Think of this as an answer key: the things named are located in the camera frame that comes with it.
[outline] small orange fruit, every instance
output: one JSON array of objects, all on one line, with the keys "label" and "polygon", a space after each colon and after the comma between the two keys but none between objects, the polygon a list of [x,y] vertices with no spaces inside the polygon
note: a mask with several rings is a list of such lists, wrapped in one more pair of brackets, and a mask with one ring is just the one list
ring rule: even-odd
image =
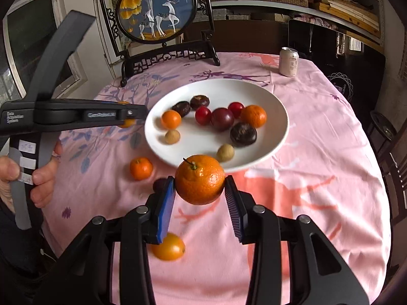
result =
[{"label": "small orange fruit", "polygon": [[168,110],[161,116],[161,124],[168,130],[176,129],[181,123],[181,115],[174,111]]},{"label": "small orange fruit", "polygon": [[167,233],[161,244],[151,245],[153,254],[161,260],[176,260],[185,253],[185,244],[178,236]]},{"label": "small orange fruit", "polygon": [[225,171],[215,158],[207,155],[184,159],[176,171],[176,191],[193,205],[215,201],[222,193],[224,182]]},{"label": "small orange fruit", "polygon": [[[126,102],[126,101],[120,101],[120,102],[118,102],[118,103],[121,103],[121,104],[129,104],[129,103]],[[120,128],[129,128],[129,127],[132,127],[135,123],[136,123],[136,120],[135,120],[135,119],[126,119],[126,120],[125,120],[125,123],[124,123],[123,125],[117,125],[117,126],[120,127]]]},{"label": "small orange fruit", "polygon": [[153,173],[153,164],[148,158],[135,158],[130,162],[130,173],[137,181],[147,179]]},{"label": "small orange fruit", "polygon": [[266,123],[267,114],[261,106],[250,105],[243,108],[240,120],[244,123],[250,124],[251,127],[259,128]]}]

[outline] table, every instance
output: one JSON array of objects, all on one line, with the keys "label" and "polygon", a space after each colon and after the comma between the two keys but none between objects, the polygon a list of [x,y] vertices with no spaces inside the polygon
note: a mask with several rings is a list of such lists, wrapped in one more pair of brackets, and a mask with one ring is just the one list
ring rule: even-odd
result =
[{"label": "table", "polygon": [[[242,79],[264,86],[285,105],[290,130],[284,146],[267,161],[233,173],[238,188],[277,215],[309,215],[349,264],[372,302],[383,286],[390,250],[389,204],[369,141],[351,106],[317,67],[299,61],[295,78],[277,72],[278,56],[219,53],[210,60],[173,59],[131,78],[113,81],[96,97],[151,108],[171,90],[192,81]],[[149,149],[143,122],[65,131],[64,153],[54,198],[44,209],[45,234],[59,255],[91,220],[112,219],[144,204],[159,177],[175,169]],[[153,175],[134,181],[129,162],[137,156],[154,164]],[[206,206],[176,198],[169,231],[186,244],[175,262],[149,256],[155,299],[160,304],[244,304],[254,247],[233,234],[224,196]],[[113,300],[118,303],[118,256]],[[282,301],[289,301],[288,255],[282,244]]]}]

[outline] can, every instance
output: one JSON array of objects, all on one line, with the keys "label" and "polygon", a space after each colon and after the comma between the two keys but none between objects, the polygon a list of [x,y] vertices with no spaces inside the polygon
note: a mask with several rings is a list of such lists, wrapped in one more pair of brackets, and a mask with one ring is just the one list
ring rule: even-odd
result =
[{"label": "can", "polygon": [[298,70],[298,52],[295,49],[283,47],[280,51],[278,71],[286,77],[295,77]]}]

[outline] oval painting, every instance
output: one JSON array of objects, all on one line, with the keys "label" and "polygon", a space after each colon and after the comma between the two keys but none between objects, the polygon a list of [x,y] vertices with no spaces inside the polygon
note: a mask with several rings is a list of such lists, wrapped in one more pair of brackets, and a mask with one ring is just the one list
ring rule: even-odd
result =
[{"label": "oval painting", "polygon": [[118,19],[132,39],[168,39],[194,16],[194,0],[119,0]]}]

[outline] can top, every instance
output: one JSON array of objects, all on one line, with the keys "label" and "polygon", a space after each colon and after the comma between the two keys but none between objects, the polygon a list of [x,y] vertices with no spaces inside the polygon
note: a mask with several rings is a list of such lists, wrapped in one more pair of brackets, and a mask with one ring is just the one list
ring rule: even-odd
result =
[{"label": "can top", "polygon": [[297,53],[298,52],[297,50],[292,49],[292,48],[288,48],[288,47],[283,47],[283,48],[281,48],[281,50],[286,50],[286,51],[291,52],[291,53]]}]

